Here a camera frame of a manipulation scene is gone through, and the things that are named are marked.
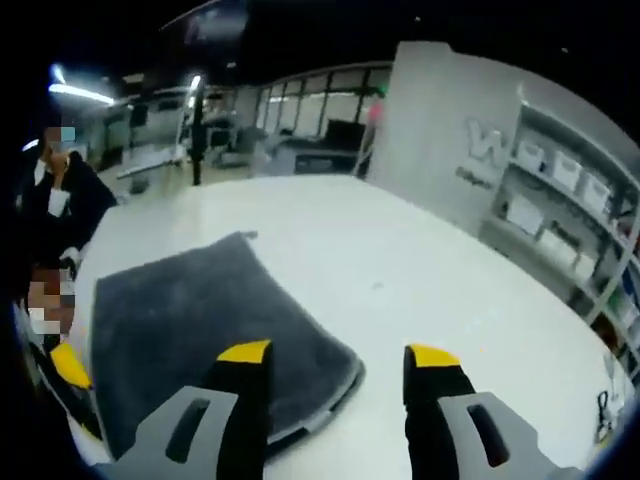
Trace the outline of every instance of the gray towel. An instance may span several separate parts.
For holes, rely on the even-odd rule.
[[[265,338],[273,342],[273,444],[333,410],[363,369],[269,276],[242,234],[100,279],[92,374],[114,457],[147,415],[200,385],[220,353]]]

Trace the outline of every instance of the white table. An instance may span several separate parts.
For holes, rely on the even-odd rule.
[[[70,341],[83,361],[87,336],[99,334],[89,321],[96,279],[252,230],[271,275],[367,368],[335,421],[267,465],[265,478],[411,478],[402,405],[402,355],[411,342],[457,355],[477,391],[495,393],[537,429],[545,455],[584,467],[596,396],[611,385],[604,344],[508,260],[351,177],[226,182],[111,209],[76,283]],[[83,442],[82,431],[74,437]],[[104,455],[90,447],[82,445],[85,458]]]

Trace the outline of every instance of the person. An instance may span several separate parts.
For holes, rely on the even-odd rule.
[[[383,102],[386,93],[387,88],[384,86],[376,90],[375,103],[371,106],[367,114],[367,125],[362,136],[362,142],[360,143],[358,160],[352,172],[353,175],[360,179],[364,179],[369,172],[376,130],[382,122]]]
[[[65,149],[60,130],[41,132],[37,160],[16,202],[32,266],[41,268],[57,269],[65,260],[77,268],[80,251],[105,212],[117,204],[80,154]]]

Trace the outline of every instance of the white shelf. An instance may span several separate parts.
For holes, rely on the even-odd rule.
[[[640,183],[631,175],[629,169],[600,145],[594,138],[585,135],[575,125],[568,125],[546,108],[534,106],[528,102],[522,104],[522,122],[532,126],[545,136],[554,139],[561,145],[577,152],[587,163],[596,160],[597,166],[605,176],[616,179],[618,183],[626,183],[635,190],[640,190]]]
[[[582,200],[580,197],[578,197],[575,193],[570,191],[560,182],[557,182],[552,177],[550,177],[549,175],[546,175],[543,172],[538,172],[536,170],[533,170],[523,165],[516,158],[511,157],[509,159],[509,163],[510,165],[513,165],[514,167],[518,168],[520,171],[525,172],[526,174],[540,180],[540,182],[542,182],[544,185],[547,185],[548,187],[562,194],[566,199],[571,201],[571,203],[578,206],[586,215],[593,218],[593,220],[595,220],[596,223],[598,223],[598,225],[600,225],[600,227],[602,227],[622,249],[626,249],[628,247],[628,241],[626,239],[623,239],[618,234],[615,227],[609,222],[609,220],[603,214],[595,212],[588,204],[584,202],[584,200]]]
[[[640,260],[638,259],[638,257],[634,255],[631,255],[631,260],[629,261],[629,263],[633,264],[633,266],[636,269],[636,272],[638,272],[638,274],[640,274]]]
[[[542,262],[544,262],[554,271],[561,274],[568,281],[573,283],[573,285],[579,288],[586,295],[586,297],[589,298],[589,300],[591,300],[593,303],[596,303],[596,301],[599,299],[600,295],[597,293],[596,289],[589,282],[585,284],[579,281],[575,277],[571,269],[566,268],[562,265],[558,265],[557,263],[554,263],[554,261],[551,258],[545,255],[544,252],[542,252],[538,248],[535,239],[531,235],[526,233],[524,230],[522,230],[520,227],[518,227],[517,225],[514,225],[513,223],[510,223],[506,220],[498,218],[495,215],[489,216],[485,220],[485,225],[489,225],[492,228],[499,230],[504,235],[511,237],[512,239],[516,240],[521,244],[524,244],[526,247],[528,247],[531,250],[531,253],[533,255],[539,258]],[[629,332],[627,328],[625,328],[622,322],[618,320],[616,314],[608,305],[605,304],[605,306],[602,308],[602,313],[609,319],[609,321],[613,325],[613,328],[616,329],[619,335],[622,336],[622,338],[624,339],[625,343],[629,348],[629,351],[635,357],[636,361],[640,364],[640,354],[638,354],[637,352],[638,345],[636,345],[631,340],[631,337],[629,336]]]
[[[485,224],[490,225],[497,230],[500,230],[503,234],[527,246],[538,259],[540,259],[554,271],[565,277],[573,285],[578,287],[592,302],[595,303],[599,298],[600,295],[598,295],[592,285],[590,285],[589,283],[582,283],[580,280],[578,280],[573,274],[573,270],[571,270],[570,268],[566,268],[562,265],[554,263],[553,259],[549,258],[538,248],[535,239],[517,225],[498,218],[495,215],[489,216],[485,220]]]

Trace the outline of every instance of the wall lettering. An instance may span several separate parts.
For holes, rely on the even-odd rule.
[[[456,169],[456,176],[462,178],[465,182],[470,183],[471,186],[480,187],[483,190],[491,190],[494,187],[493,183],[478,177],[471,170],[464,167],[458,167]]]
[[[507,143],[503,133],[494,128],[483,128],[475,118],[467,120],[469,156],[495,169],[503,168]]]

